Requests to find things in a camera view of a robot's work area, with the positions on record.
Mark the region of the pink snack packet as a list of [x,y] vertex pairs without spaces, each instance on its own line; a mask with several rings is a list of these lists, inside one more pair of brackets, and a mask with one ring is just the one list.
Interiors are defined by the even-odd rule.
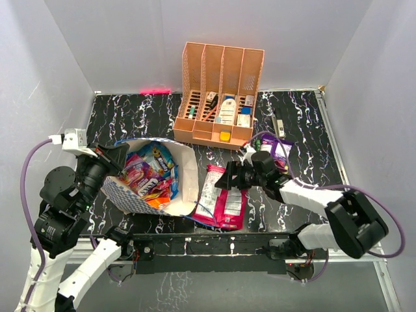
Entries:
[[207,175],[192,218],[200,224],[225,230],[243,228],[246,208],[246,191],[237,188],[224,190],[215,186],[226,169],[207,165]]

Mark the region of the purple snack packet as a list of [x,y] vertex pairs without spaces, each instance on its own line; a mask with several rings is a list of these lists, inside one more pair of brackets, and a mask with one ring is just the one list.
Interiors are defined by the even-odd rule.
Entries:
[[260,141],[260,150],[269,152],[277,167],[282,172],[287,172],[289,168],[287,166],[287,159],[290,155],[293,143],[283,139],[278,140],[270,134],[263,134]]

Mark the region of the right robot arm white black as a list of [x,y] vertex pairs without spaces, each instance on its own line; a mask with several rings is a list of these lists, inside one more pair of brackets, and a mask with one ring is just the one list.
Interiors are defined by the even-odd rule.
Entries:
[[306,257],[312,250],[342,250],[359,259],[388,233],[387,224],[360,191],[301,187],[278,169],[272,156],[257,151],[243,162],[229,161],[215,183],[223,190],[261,187],[272,200],[299,206],[323,216],[325,224],[304,224],[272,251],[289,257]]

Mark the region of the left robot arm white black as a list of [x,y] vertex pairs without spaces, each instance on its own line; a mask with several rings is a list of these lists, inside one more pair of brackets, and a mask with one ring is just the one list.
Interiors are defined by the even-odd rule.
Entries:
[[31,262],[16,311],[75,311],[86,292],[113,261],[128,259],[134,252],[132,234],[114,226],[93,252],[66,280],[62,279],[86,226],[85,213],[95,201],[107,177],[117,177],[126,163],[129,145],[88,144],[76,156],[77,167],[59,166],[50,171],[40,191],[36,221],[27,205],[25,180],[28,154],[20,177],[23,211],[31,232]]

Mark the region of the green snack packet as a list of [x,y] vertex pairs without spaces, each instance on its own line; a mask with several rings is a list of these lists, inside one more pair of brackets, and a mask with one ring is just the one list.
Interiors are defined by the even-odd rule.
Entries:
[[262,145],[261,140],[257,139],[257,140],[255,141],[255,150],[256,150],[256,151],[261,151],[261,145]]

